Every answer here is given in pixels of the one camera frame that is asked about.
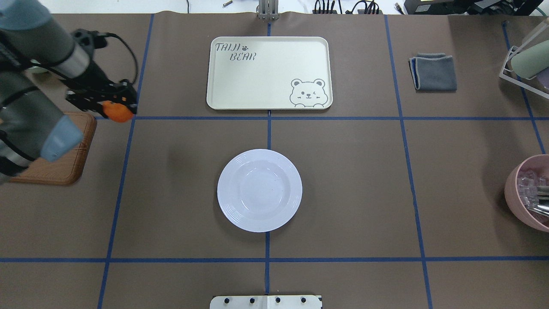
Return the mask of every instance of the blue gray towel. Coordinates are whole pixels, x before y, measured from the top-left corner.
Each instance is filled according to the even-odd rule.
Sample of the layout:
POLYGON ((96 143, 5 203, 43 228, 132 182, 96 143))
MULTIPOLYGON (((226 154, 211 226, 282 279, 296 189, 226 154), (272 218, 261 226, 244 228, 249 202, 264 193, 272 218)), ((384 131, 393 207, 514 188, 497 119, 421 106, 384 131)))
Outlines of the blue gray towel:
POLYGON ((410 58, 410 71, 416 90, 456 91, 456 70, 452 56, 419 53, 410 58))

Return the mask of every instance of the pink bowl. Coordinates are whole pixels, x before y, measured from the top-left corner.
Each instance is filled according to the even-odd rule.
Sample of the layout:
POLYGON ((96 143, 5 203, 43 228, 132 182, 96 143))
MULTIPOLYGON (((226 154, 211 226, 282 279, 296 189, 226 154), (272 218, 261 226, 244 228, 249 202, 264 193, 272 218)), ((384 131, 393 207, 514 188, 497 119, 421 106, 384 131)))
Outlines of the pink bowl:
POLYGON ((529 157, 517 166, 505 182, 505 200, 507 205, 519 220, 540 231, 549 232, 549 217, 532 212, 520 201, 517 188, 519 172, 533 170, 540 176, 549 176, 549 154, 539 154, 529 157))

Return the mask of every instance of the orange ball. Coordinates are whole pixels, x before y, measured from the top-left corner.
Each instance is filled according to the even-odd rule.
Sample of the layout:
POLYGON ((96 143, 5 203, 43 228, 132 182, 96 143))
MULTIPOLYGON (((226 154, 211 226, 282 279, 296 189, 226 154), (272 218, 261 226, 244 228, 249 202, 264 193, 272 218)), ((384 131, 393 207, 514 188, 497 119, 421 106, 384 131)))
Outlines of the orange ball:
POLYGON ((133 113, 126 106, 111 101, 103 102, 103 112, 115 122, 126 122, 133 117, 133 113))

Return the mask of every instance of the round plate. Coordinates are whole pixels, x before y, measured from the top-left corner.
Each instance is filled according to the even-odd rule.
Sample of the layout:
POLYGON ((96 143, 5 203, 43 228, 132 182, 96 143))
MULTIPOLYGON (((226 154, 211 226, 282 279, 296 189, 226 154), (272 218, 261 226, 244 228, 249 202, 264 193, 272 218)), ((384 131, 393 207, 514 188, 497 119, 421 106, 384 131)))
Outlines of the round plate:
POLYGON ((217 200, 234 225, 252 232, 277 229, 301 202, 301 177, 278 152, 254 149, 232 159, 221 172, 217 200))

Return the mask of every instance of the bear drawing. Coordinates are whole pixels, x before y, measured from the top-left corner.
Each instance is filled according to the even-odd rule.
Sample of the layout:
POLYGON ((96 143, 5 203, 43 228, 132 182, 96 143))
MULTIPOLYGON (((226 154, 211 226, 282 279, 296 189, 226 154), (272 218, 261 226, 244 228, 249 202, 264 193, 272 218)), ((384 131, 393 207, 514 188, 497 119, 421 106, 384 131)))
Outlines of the bear drawing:
POLYGON ((324 81, 292 81, 293 91, 290 95, 290 102, 295 107, 323 107, 328 102, 328 96, 324 92, 324 81))

